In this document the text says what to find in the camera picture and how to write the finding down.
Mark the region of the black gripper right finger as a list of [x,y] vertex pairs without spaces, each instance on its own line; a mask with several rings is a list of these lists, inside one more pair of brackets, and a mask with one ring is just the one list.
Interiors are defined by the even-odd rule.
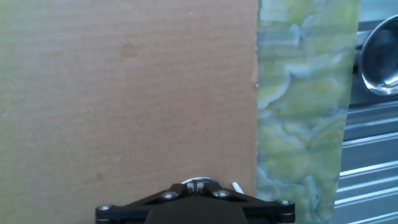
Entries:
[[219,182],[196,182],[196,196],[222,203],[227,216],[237,215],[247,223],[295,223],[295,203],[291,200],[263,201],[243,192],[234,182],[226,188]]

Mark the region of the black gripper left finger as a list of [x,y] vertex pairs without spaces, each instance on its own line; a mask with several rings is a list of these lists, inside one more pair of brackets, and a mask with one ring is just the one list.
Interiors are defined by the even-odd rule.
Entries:
[[113,224],[127,221],[144,223],[154,208],[174,200],[194,196],[195,192],[196,184],[172,184],[169,189],[127,205],[100,205],[95,209],[95,223]]

